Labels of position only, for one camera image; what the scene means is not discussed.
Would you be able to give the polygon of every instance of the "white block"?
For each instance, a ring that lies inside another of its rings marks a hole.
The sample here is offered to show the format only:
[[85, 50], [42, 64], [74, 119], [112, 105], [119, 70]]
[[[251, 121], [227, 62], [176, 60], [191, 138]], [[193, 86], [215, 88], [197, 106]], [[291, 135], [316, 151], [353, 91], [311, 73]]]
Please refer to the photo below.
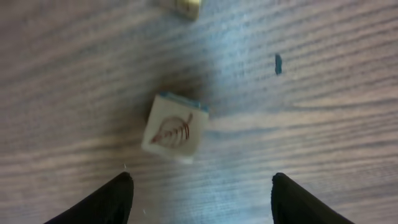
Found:
[[208, 110], [198, 102], [162, 93], [155, 97], [142, 140], [145, 151], [192, 163]]
[[177, 12], [191, 18], [196, 19], [202, 6], [202, 0], [159, 0], [160, 4], [174, 9]]

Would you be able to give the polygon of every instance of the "wooden block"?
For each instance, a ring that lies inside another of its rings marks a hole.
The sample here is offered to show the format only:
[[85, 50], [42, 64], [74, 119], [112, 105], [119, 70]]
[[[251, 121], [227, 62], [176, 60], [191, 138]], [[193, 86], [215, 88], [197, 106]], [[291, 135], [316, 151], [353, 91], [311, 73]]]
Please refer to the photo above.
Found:
[[174, 9], [191, 19], [199, 16], [202, 0], [160, 0], [161, 5]]
[[199, 102], [160, 93], [150, 111], [142, 148], [190, 164], [208, 117], [208, 108]]

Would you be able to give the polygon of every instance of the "leaf stamp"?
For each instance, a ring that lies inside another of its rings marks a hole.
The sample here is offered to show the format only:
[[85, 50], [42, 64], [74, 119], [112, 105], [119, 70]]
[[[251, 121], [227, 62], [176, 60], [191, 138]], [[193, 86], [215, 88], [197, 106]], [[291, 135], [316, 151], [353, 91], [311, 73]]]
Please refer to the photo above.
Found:
[[182, 146], [189, 140], [189, 124], [192, 119], [192, 113], [189, 114], [187, 121], [178, 116], [165, 118], [157, 134], [150, 140], [150, 144], [158, 144], [169, 149]]

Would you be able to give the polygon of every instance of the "blue stain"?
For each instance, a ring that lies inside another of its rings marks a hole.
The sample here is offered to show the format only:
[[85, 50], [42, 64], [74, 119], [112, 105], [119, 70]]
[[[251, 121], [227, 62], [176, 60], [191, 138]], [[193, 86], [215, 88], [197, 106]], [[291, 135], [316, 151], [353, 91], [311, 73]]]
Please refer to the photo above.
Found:
[[282, 57], [279, 54], [275, 54], [275, 73], [276, 75], [282, 73]]

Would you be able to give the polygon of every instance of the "wooden floor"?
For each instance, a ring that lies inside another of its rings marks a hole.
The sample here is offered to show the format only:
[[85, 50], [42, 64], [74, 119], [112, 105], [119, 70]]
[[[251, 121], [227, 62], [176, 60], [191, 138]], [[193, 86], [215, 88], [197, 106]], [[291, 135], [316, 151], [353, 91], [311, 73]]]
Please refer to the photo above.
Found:
[[[124, 170], [129, 223], [272, 223], [284, 172], [355, 223], [398, 220], [398, 2], [0, 1], [0, 223]], [[275, 75], [275, 54], [283, 74]], [[211, 107], [192, 166], [141, 151], [154, 95]]]

